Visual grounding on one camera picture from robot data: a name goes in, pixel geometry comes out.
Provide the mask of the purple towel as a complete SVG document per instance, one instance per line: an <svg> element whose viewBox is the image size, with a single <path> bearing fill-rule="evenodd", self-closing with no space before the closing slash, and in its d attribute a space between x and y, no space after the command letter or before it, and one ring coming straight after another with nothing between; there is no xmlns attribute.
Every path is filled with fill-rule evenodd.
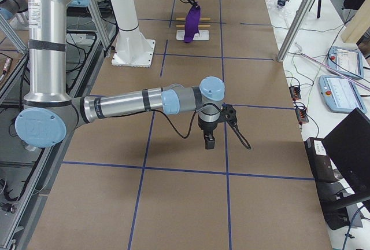
<svg viewBox="0 0 370 250"><path fill-rule="evenodd" d="M184 25L184 42L190 43L193 41L195 34L199 32L198 25L201 18L201 7L191 7L185 20Z"/></svg>

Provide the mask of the white wooden towel rack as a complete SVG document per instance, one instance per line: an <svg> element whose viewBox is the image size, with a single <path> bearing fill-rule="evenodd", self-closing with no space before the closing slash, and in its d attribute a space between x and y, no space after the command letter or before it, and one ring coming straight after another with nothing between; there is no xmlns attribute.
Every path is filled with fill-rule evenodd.
<svg viewBox="0 0 370 250"><path fill-rule="evenodd" d="M176 21L176 40L190 43L192 41L208 41L210 39L210 24L201 24L191 26L186 22L185 17L177 17Z"/></svg>

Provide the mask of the brown paper table cover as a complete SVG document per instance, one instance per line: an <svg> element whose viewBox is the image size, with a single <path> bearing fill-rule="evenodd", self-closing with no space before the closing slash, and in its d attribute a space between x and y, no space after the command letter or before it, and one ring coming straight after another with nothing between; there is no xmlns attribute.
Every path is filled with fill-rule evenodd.
<svg viewBox="0 0 370 250"><path fill-rule="evenodd" d="M93 95L207 76L225 82L245 149L219 124L206 150L190 112L78 128L29 249L330 249L326 223L264 0L199 0L210 40L176 40L178 0L135 0L155 39L148 68L105 60Z"/></svg>

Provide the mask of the blue black handheld tool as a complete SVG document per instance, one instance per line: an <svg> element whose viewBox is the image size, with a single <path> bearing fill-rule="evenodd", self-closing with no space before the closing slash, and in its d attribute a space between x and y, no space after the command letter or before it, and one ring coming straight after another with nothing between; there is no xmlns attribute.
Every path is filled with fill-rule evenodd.
<svg viewBox="0 0 370 250"><path fill-rule="evenodd" d="M289 2L290 0L277 0L277 5L279 7L284 7L286 5L287 2Z"/></svg>

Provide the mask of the near orange connector block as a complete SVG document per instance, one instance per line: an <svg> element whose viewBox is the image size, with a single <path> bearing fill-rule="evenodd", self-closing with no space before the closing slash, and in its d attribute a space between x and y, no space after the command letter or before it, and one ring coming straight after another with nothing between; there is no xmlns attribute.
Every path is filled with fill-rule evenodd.
<svg viewBox="0 0 370 250"><path fill-rule="evenodd" d="M303 125L305 123L309 123L307 107L302 102L298 102L298 101L294 101L293 105L294 105L298 124Z"/></svg>

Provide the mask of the orange connector block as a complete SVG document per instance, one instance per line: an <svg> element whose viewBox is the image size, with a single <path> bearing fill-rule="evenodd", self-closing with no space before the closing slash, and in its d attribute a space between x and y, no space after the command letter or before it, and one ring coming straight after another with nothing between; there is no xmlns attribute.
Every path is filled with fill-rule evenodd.
<svg viewBox="0 0 370 250"><path fill-rule="evenodd" d="M303 125L305 123L309 123L307 107L302 102L298 102L298 101L294 101L293 105L294 105L298 124Z"/></svg>
<svg viewBox="0 0 370 250"><path fill-rule="evenodd" d="M297 101L301 99L301 84L299 80L297 80L297 84L290 83L289 91L293 101Z"/></svg>

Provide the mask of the far orange connector block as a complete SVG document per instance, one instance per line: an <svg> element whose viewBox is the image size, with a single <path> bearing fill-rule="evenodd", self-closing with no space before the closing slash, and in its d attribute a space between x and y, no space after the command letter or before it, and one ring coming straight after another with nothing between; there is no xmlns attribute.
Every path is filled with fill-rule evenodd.
<svg viewBox="0 0 370 250"><path fill-rule="evenodd" d="M289 91L293 101L297 101L301 99L301 84L299 80L297 80L297 84L290 83Z"/></svg>

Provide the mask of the black computer box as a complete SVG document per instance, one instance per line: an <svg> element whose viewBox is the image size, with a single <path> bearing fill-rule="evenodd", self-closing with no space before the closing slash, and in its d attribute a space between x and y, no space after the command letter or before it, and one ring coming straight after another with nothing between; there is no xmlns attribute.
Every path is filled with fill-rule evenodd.
<svg viewBox="0 0 370 250"><path fill-rule="evenodd" d="M327 155L323 140L321 138L309 137L304 142L304 145L315 182L334 183L339 181L335 177L331 159Z"/></svg>

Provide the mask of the black tripod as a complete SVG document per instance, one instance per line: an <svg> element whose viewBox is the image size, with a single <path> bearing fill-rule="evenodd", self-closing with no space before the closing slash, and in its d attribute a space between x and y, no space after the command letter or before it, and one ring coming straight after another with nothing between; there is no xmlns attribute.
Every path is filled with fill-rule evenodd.
<svg viewBox="0 0 370 250"><path fill-rule="evenodd" d="M322 0L314 0L311 7L309 8L309 12L312 10L312 7L313 7L313 5L316 1L317 1L316 18L319 19L321 17L321 2L322 2Z"/></svg>

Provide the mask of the near teach pendant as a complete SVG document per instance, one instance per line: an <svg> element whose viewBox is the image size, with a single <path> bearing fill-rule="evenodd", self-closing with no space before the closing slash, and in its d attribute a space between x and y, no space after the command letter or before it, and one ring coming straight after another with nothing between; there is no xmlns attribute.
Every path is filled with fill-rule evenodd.
<svg viewBox="0 0 370 250"><path fill-rule="evenodd" d="M331 112L350 113L358 108L367 113L367 108L351 81L338 76L321 75L319 87L322 98Z"/></svg>

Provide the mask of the teach pendant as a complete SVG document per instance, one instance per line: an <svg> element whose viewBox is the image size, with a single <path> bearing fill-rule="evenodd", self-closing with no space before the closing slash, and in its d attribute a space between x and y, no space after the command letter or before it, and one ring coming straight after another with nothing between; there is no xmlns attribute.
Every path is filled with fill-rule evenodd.
<svg viewBox="0 0 370 250"><path fill-rule="evenodd" d="M332 46L328 52L328 66L354 79L364 77L362 53L359 49L345 49Z"/></svg>
<svg viewBox="0 0 370 250"><path fill-rule="evenodd" d="M351 81L338 76L321 75L319 87L322 98L331 112L350 113L358 108L367 113L367 108Z"/></svg>

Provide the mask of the black monitor on stand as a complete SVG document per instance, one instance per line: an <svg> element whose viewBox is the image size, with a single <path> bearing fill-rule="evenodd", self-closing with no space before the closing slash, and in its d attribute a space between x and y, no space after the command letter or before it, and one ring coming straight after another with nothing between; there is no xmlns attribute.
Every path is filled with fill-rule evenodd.
<svg viewBox="0 0 370 250"><path fill-rule="evenodd" d="M363 203L369 209L369 118L352 110L322 141L325 151L354 191L348 196L338 183L317 182L317 193L326 223L336 230L350 224L347 209Z"/></svg>

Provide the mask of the far teach pendant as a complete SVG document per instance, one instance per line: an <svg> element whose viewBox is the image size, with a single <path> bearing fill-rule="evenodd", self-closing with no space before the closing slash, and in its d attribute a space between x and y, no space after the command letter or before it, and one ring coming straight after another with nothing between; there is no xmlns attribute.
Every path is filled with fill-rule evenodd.
<svg viewBox="0 0 370 250"><path fill-rule="evenodd" d="M354 79L364 77L362 53L359 49L345 49L332 46L328 52L328 66Z"/></svg>

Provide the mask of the wooden beam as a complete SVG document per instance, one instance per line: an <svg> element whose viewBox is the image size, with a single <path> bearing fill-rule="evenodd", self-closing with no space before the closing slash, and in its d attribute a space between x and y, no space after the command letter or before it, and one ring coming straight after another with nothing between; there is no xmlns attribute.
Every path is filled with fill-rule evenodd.
<svg viewBox="0 0 370 250"><path fill-rule="evenodd" d="M357 43L369 28L369 0L365 0L352 18L341 38L345 43Z"/></svg>

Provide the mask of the aluminium frame post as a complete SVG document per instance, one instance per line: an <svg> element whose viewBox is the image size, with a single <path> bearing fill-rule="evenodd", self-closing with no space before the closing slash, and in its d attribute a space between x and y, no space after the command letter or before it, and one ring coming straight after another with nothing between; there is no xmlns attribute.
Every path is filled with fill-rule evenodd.
<svg viewBox="0 0 370 250"><path fill-rule="evenodd" d="M299 32L299 29L303 23L303 20L309 10L309 8L312 6L314 0L302 0L298 10L296 11L296 15L294 17L294 20L288 30L288 33L282 43L282 46L280 47L280 50L277 55L277 62L282 63L284 59L286 58L286 55L292 46L292 44L295 41L295 38Z"/></svg>

